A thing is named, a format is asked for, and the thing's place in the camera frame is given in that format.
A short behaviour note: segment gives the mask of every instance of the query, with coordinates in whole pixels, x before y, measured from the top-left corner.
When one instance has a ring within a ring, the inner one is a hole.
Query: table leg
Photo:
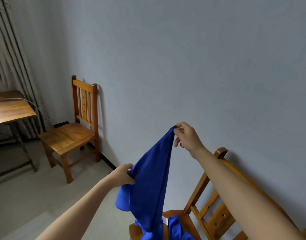
[[[15,136],[16,140],[20,143],[20,145],[21,145],[23,151],[25,152],[29,164],[32,166],[33,170],[34,170],[35,172],[37,172],[37,168],[35,167],[35,165],[34,165],[34,163],[33,163],[33,160],[31,159],[30,155],[28,154],[28,151],[27,151],[27,149],[26,149],[26,147],[25,147],[25,145],[24,145],[24,143],[23,143],[23,141],[22,141],[22,139],[21,139],[21,136],[20,136],[20,134],[19,134],[19,129],[18,129],[18,124],[17,124],[17,122],[12,122],[12,123],[10,123],[10,124],[9,124],[9,127],[11,128],[11,131],[12,131],[13,135]]]

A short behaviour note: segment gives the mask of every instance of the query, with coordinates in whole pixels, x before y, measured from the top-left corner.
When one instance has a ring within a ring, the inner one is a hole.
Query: curtain fold
[[[29,70],[26,56],[16,35],[11,7],[8,0],[0,0],[0,92],[19,90],[25,99],[36,104],[43,112],[35,110],[37,116],[18,121],[24,138],[36,138],[51,128],[43,100]],[[0,125],[0,140],[11,135],[8,126]]]

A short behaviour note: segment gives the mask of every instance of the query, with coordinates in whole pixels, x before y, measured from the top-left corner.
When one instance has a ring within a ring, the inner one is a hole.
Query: person
[[[245,234],[252,240],[303,240],[302,234],[260,193],[224,166],[185,122],[176,124],[180,145],[189,151],[210,178],[220,197]],[[107,193],[123,184],[134,184],[128,174],[132,164],[122,164],[100,180],[86,195],[56,219],[36,240],[80,240]]]

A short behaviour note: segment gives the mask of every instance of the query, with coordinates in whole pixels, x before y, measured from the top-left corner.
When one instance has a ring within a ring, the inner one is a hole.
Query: tabletop
[[[24,98],[19,91],[0,92],[0,98]],[[0,124],[35,116],[35,111],[24,100],[0,99]]]

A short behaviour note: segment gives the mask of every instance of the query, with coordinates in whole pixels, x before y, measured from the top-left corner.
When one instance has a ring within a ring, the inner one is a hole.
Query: chair backrest
[[[252,181],[249,177],[247,177],[238,167],[236,167],[233,163],[226,160],[224,158],[227,153],[226,148],[219,148],[216,150],[214,155],[232,172],[234,172],[239,178],[245,181],[247,184],[252,186],[255,190],[260,192],[268,201],[270,201],[283,215],[285,215],[291,222],[292,220],[286,214],[286,212],[276,203],[264,190],[262,190],[254,181]],[[203,229],[205,235],[209,240],[219,240],[222,235],[230,228],[230,226],[235,222],[235,219],[225,206],[225,203],[222,201],[221,204],[214,211],[210,219],[206,222],[203,217],[206,215],[210,207],[214,204],[216,199],[219,197],[216,189],[213,191],[211,196],[207,199],[203,208],[199,211],[195,206],[199,197],[201,196],[203,190],[209,183],[210,179],[207,177],[206,173],[203,173],[200,181],[198,182],[193,194],[191,195],[188,203],[184,208],[184,212],[186,214],[190,214],[191,211],[195,215],[197,221],[199,222],[201,228]],[[246,234],[241,231],[234,240],[246,240],[248,237]]]
[[[89,85],[71,77],[75,122],[83,121],[98,131],[97,84]]]

